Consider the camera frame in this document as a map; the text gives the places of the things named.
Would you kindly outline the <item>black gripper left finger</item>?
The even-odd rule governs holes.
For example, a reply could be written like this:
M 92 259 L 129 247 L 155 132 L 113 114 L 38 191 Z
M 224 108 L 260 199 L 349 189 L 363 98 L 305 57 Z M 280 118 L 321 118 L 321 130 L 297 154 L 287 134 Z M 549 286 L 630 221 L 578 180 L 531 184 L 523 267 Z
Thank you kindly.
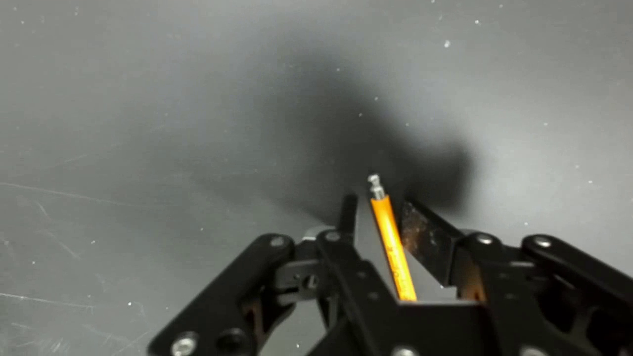
M 392 356 L 396 302 L 355 249 L 359 197 L 343 199 L 335 227 L 293 241 L 254 239 L 149 344 L 149 356 L 260 356 L 303 300 L 315 300 L 325 336 L 309 356 Z

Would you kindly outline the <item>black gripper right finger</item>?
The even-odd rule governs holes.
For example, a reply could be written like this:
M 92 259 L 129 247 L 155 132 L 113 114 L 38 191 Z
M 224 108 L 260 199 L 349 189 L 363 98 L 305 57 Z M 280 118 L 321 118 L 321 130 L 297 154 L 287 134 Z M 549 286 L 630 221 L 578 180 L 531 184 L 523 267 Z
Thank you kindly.
M 442 286 L 477 302 L 501 356 L 633 356 L 633 278 L 549 233 L 519 247 L 404 201 L 406 249 Z

